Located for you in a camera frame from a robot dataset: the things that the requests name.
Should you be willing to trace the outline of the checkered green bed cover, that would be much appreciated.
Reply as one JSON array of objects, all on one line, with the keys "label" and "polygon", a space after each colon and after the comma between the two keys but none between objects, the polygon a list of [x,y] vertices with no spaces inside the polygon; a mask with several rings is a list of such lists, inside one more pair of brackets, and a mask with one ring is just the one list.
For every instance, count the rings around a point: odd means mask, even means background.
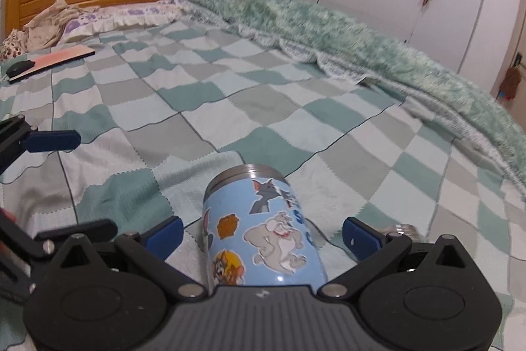
[{"label": "checkered green bed cover", "polygon": [[110,218],[142,232],[171,215],[185,226],[169,259],[204,277],[203,195],[242,163],[292,186],[324,267],[351,267],[342,222],[451,233],[497,293],[493,346],[525,347],[525,199],[471,145],[412,99],[327,76],[282,50],[181,19],[91,36],[95,54],[1,85],[1,115],[74,129],[71,152],[26,153],[1,177],[1,204],[29,234]]}]

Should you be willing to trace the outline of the pink flat book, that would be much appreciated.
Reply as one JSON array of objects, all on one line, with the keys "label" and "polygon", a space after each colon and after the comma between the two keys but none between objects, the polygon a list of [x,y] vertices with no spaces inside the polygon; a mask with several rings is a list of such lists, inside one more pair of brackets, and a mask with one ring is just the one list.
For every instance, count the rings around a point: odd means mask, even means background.
[{"label": "pink flat book", "polygon": [[24,73],[18,75],[14,78],[8,78],[8,82],[15,82],[22,78],[26,78],[30,75],[33,75],[37,72],[40,72],[42,70],[52,68],[55,66],[63,65],[67,62],[72,62],[80,59],[84,59],[86,57],[92,56],[95,54],[95,50],[93,48],[89,48],[84,45],[77,45],[66,49],[61,49],[54,53],[48,53],[42,56],[37,57],[35,60],[31,60],[35,62],[35,66]]}]

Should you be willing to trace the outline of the beige crumpled cloth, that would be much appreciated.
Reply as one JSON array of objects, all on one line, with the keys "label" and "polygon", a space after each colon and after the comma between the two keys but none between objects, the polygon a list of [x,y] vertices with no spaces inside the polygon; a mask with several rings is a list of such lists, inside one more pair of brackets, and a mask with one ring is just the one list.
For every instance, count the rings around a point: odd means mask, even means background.
[{"label": "beige crumpled cloth", "polygon": [[26,51],[34,52],[55,45],[70,21],[99,9],[99,6],[80,7],[65,0],[56,0],[23,26]]}]

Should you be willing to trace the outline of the blue cartoon sticker cup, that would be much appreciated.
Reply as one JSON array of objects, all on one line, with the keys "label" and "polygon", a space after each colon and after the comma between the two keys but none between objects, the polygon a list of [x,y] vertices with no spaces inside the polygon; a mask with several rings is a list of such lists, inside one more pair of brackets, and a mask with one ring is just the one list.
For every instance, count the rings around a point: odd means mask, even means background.
[{"label": "blue cartoon sticker cup", "polygon": [[209,287],[308,285],[327,274],[300,203],[270,166],[243,164],[214,177],[203,197]]}]

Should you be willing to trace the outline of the black small device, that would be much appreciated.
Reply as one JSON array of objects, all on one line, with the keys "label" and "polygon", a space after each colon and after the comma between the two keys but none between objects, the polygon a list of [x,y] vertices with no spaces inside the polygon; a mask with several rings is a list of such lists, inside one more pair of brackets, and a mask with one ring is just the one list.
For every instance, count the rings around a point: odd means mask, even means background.
[{"label": "black small device", "polygon": [[15,62],[11,66],[9,66],[5,72],[8,78],[14,78],[18,75],[24,73],[25,71],[33,68],[35,66],[35,62],[31,60],[25,60],[25,61],[19,61]]}]

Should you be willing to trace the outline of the red door hanging toy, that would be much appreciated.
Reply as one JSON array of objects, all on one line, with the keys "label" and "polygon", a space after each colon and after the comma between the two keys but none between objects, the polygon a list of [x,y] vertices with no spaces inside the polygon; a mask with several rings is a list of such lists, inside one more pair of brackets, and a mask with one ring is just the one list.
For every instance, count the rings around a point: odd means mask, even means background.
[{"label": "red door hanging toy", "polygon": [[498,88],[498,96],[507,101],[515,99],[518,87],[521,83],[521,72],[518,67],[510,67]]}]

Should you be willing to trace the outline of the floral pillow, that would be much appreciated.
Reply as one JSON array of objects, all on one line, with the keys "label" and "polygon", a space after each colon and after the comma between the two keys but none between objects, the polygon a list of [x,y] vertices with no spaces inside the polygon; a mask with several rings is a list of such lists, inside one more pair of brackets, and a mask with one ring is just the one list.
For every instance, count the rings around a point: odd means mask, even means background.
[{"label": "floral pillow", "polygon": [[82,13],[76,19],[70,20],[58,44],[77,42],[115,30],[166,25],[177,21],[184,14],[184,6],[179,0],[101,7],[92,13]]}]

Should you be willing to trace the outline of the green fluffy blanket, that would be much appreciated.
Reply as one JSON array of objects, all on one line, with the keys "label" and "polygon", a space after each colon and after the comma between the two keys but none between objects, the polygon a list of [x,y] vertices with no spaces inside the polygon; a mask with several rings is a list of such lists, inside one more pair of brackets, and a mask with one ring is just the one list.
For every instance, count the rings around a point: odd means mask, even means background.
[{"label": "green fluffy blanket", "polygon": [[525,133],[486,92],[426,54],[345,13],[304,0],[180,0],[200,21],[278,47],[328,75],[367,78],[408,96],[432,120],[525,187]]}]

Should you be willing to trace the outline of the silver steel cup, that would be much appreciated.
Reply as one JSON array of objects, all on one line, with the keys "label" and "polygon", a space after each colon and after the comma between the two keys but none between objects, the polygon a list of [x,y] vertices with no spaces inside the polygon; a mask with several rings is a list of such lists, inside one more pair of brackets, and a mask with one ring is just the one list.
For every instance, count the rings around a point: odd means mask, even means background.
[{"label": "silver steel cup", "polygon": [[393,224],[386,228],[382,228],[381,233],[386,236],[394,234],[406,235],[414,242],[421,241],[421,235],[412,224]]}]

